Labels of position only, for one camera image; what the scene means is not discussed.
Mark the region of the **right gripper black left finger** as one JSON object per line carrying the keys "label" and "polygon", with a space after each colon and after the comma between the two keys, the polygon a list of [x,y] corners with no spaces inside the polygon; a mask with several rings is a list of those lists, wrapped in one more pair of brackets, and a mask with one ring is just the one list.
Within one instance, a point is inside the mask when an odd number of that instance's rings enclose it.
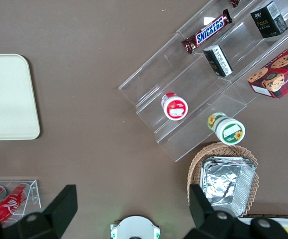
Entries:
{"label": "right gripper black left finger", "polygon": [[0,239],[60,239],[77,210],[76,185],[66,185],[43,212],[30,213],[6,228],[0,223]]}

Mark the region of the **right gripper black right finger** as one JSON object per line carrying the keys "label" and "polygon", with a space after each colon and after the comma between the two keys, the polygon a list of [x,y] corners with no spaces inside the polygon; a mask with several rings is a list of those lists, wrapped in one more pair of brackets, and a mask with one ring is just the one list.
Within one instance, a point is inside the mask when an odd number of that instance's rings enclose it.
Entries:
{"label": "right gripper black right finger", "polygon": [[288,239],[288,233],[276,221],[253,218],[247,225],[239,218],[211,206],[198,184],[190,185],[190,213],[195,228],[186,239]]}

